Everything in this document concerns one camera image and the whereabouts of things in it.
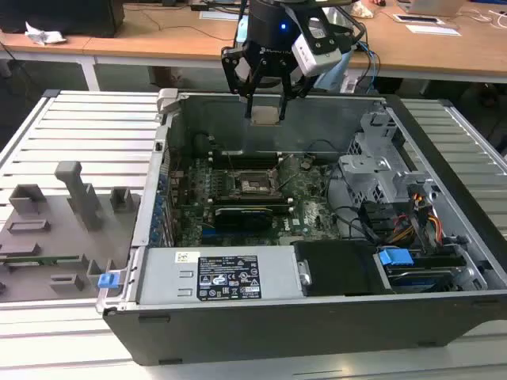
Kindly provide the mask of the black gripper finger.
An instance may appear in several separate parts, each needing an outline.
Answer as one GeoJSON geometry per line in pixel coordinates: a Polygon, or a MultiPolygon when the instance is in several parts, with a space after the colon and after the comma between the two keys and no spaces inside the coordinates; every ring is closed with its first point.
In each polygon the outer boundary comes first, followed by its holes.
{"type": "Polygon", "coordinates": [[[251,59],[252,57],[248,49],[244,47],[223,47],[221,49],[221,63],[230,92],[246,99],[246,119],[250,119],[252,116],[254,93],[264,76],[264,59],[259,56],[251,59]],[[245,80],[241,79],[236,72],[242,59],[249,68],[245,80]]]}
{"type": "Polygon", "coordinates": [[[278,107],[279,120],[285,119],[285,114],[288,106],[288,102],[299,98],[304,98],[310,92],[311,88],[315,84],[315,76],[307,77],[302,75],[300,79],[292,83],[290,66],[284,61],[279,61],[279,77],[282,84],[282,93],[280,95],[280,102],[278,107]]]}

